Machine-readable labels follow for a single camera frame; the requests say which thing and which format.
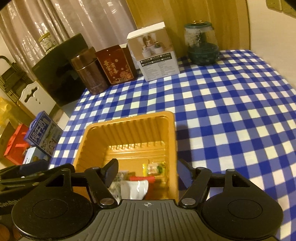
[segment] jar with yellow lid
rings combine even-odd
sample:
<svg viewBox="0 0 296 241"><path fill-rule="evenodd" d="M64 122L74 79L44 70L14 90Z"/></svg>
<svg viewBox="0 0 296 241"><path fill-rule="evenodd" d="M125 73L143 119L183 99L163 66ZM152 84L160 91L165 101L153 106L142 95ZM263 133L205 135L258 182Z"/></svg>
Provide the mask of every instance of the jar with yellow lid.
<svg viewBox="0 0 296 241"><path fill-rule="evenodd" d="M56 43L54 37L47 32L46 34L42 35L38 42L40 43L42 49L44 50L45 54L48 54L51 50L53 50L58 44Z"/></svg>
<svg viewBox="0 0 296 241"><path fill-rule="evenodd" d="M193 21L186 24L185 43L188 56L194 64L211 65L218 60L219 48L210 22Z"/></svg>

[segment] gingham pattern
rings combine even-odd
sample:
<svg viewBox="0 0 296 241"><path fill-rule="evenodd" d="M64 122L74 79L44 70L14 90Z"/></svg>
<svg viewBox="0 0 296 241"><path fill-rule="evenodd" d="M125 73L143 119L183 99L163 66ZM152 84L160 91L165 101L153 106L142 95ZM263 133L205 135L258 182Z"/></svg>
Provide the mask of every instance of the gingham pattern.
<svg viewBox="0 0 296 241"><path fill-rule="evenodd" d="M168 110L178 155L213 172L234 168L276 199L284 221L277 238L296 240L296 91L251 51L224 51L214 66L183 58L181 74L85 91L57 145L51 167L72 163L91 123Z"/></svg>

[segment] wall switch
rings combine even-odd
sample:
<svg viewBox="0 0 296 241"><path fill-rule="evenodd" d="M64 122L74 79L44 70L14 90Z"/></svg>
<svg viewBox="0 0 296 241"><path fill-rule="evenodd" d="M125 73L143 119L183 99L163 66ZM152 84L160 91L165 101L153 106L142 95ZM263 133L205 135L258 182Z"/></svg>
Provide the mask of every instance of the wall switch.
<svg viewBox="0 0 296 241"><path fill-rule="evenodd" d="M281 12L281 0L266 0L266 5L272 10Z"/></svg>
<svg viewBox="0 0 296 241"><path fill-rule="evenodd" d="M296 11L289 4L287 4L286 1L281 0L281 5L285 14L296 18Z"/></svg>

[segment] pink curtain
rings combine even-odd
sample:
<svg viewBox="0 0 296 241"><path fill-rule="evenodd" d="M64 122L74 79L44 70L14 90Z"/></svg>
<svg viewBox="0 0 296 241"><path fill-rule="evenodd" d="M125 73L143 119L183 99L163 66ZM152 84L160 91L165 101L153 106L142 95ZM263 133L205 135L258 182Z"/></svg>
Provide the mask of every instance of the pink curtain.
<svg viewBox="0 0 296 241"><path fill-rule="evenodd" d="M0 11L0 34L32 79L31 68L45 55L38 39L47 32L57 43L81 33L99 51L125 43L135 29L125 0L12 0Z"/></svg>

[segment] blue and white checkered tablecloth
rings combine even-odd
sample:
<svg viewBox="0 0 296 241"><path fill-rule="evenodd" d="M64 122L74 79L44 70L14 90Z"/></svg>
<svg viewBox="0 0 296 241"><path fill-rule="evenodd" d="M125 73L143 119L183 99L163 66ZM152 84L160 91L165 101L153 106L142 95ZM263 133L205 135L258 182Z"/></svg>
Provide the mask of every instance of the blue and white checkered tablecloth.
<svg viewBox="0 0 296 241"><path fill-rule="evenodd" d="M213 66L183 58L181 74L85 91L57 145L51 167L72 163L95 122L168 110L175 113L178 155L212 172L234 168L279 202L277 238L296 240L296 91L248 50L222 51Z"/></svg>

